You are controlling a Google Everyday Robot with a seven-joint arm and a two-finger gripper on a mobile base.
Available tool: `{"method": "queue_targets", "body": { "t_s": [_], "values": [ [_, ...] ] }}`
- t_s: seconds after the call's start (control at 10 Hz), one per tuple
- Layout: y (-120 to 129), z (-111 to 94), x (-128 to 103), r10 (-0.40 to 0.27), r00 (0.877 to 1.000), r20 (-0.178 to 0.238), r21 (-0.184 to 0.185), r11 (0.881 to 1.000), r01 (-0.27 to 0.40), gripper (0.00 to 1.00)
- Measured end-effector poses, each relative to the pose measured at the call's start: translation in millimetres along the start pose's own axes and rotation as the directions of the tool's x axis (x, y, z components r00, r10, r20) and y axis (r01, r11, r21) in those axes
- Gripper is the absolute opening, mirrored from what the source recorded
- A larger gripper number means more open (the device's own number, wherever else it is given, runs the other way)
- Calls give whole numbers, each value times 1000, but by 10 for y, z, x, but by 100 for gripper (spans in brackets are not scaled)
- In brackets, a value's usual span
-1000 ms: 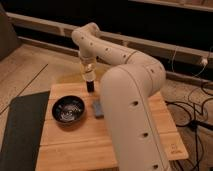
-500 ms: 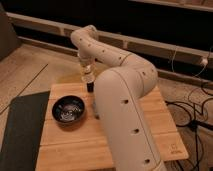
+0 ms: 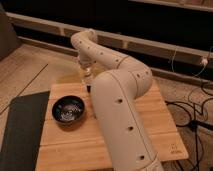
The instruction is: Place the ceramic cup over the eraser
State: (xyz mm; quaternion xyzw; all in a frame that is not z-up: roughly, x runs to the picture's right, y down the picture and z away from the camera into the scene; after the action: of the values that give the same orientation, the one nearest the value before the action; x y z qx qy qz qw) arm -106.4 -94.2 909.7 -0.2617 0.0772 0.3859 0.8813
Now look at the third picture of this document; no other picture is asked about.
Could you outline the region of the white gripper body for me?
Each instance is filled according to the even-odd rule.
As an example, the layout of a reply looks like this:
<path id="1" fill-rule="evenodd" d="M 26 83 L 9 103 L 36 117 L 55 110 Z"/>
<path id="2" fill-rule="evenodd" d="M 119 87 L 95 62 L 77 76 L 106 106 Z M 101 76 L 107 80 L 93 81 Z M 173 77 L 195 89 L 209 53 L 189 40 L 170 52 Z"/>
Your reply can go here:
<path id="1" fill-rule="evenodd" d="M 79 63 L 80 68 L 82 69 L 82 71 L 85 75 L 91 75 L 92 74 L 92 66 L 96 63 L 96 61 L 92 60 L 91 58 L 89 58 L 85 55 L 79 55 L 78 56 L 78 63 Z"/>

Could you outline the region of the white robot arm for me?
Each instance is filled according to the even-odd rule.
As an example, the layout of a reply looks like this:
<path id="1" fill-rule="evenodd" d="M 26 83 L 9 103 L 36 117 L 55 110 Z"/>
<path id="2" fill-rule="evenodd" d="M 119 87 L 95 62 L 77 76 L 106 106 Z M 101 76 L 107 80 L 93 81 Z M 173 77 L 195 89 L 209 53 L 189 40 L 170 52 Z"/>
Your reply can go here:
<path id="1" fill-rule="evenodd" d="M 152 86 L 150 68 L 97 43 L 88 29 L 71 37 L 83 69 L 98 62 L 106 70 L 91 81 L 91 101 L 115 171 L 164 171 L 134 100 Z"/>

